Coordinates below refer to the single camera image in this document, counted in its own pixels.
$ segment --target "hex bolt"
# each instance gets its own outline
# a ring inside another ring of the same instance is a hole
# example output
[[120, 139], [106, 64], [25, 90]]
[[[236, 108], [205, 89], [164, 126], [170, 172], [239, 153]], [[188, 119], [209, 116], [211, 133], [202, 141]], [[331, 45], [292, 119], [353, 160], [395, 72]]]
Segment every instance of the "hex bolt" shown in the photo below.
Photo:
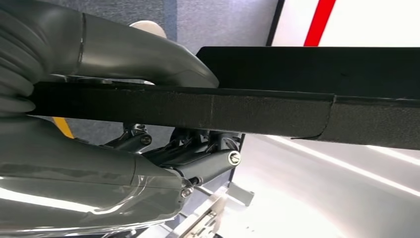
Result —
[[191, 195], [193, 193], [193, 191], [194, 191], [194, 189], [192, 187], [184, 188], [181, 191], [181, 196], [184, 197], [184, 198], [188, 197], [189, 195]]

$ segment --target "red stripe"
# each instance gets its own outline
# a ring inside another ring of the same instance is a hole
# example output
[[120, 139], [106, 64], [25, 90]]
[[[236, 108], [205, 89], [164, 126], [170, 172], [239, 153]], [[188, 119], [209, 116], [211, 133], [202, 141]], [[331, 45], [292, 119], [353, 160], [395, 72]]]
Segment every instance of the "red stripe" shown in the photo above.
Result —
[[335, 0], [319, 0], [304, 46], [318, 46]]

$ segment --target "yellow part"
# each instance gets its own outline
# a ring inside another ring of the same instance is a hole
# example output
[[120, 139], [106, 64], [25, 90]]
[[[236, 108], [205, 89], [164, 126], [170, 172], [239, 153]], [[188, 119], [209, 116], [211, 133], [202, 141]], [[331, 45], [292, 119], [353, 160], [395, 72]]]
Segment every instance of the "yellow part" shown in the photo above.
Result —
[[63, 134], [69, 138], [74, 139], [73, 134], [71, 133], [70, 127], [68, 126], [65, 118], [55, 118], [54, 119], [55, 125], [63, 132]]

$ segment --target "white wall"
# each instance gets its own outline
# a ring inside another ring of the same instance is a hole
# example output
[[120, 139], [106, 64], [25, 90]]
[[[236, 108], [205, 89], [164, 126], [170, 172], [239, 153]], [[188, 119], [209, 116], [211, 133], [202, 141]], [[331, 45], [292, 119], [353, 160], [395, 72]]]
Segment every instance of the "white wall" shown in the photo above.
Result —
[[[273, 46], [303, 46], [318, 0], [286, 0]], [[420, 47], [420, 0], [336, 0], [319, 46]]]
[[420, 47], [419, 0], [337, 0], [319, 46]]
[[285, 0], [272, 46], [303, 46], [318, 0]]

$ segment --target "bolt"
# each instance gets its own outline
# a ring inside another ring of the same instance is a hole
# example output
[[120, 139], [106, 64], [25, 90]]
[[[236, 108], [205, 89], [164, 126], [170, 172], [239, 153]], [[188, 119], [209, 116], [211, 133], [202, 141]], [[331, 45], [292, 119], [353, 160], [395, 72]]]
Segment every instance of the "bolt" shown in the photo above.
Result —
[[145, 136], [142, 138], [141, 142], [144, 145], [150, 145], [152, 142], [152, 138], [150, 136]]
[[181, 191], [181, 196], [182, 197], [188, 197], [189, 195], [191, 195], [193, 193], [194, 189], [192, 187], [188, 187], [188, 188], [184, 188]]
[[234, 151], [229, 154], [229, 163], [231, 165], [238, 165], [241, 162], [241, 155]]

